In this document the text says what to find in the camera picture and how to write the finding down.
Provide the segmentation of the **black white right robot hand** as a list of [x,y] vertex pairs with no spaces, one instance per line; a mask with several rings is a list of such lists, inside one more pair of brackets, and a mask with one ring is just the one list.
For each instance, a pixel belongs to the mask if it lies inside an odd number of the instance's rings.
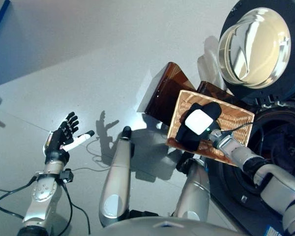
[[221,129],[217,122],[221,113],[222,109],[216,102],[209,102],[205,105],[193,103],[181,122],[176,138],[195,135],[206,139],[212,130]]

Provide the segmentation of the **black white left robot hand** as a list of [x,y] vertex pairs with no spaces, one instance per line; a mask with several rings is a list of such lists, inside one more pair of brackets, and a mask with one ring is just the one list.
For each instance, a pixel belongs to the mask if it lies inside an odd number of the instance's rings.
[[79,129],[78,124],[78,116],[74,112],[70,112],[61,121],[57,130],[50,131],[43,146],[45,164],[51,161],[60,161],[66,165],[69,161],[69,151],[81,145],[95,134],[93,130],[90,130],[74,137],[74,133]]

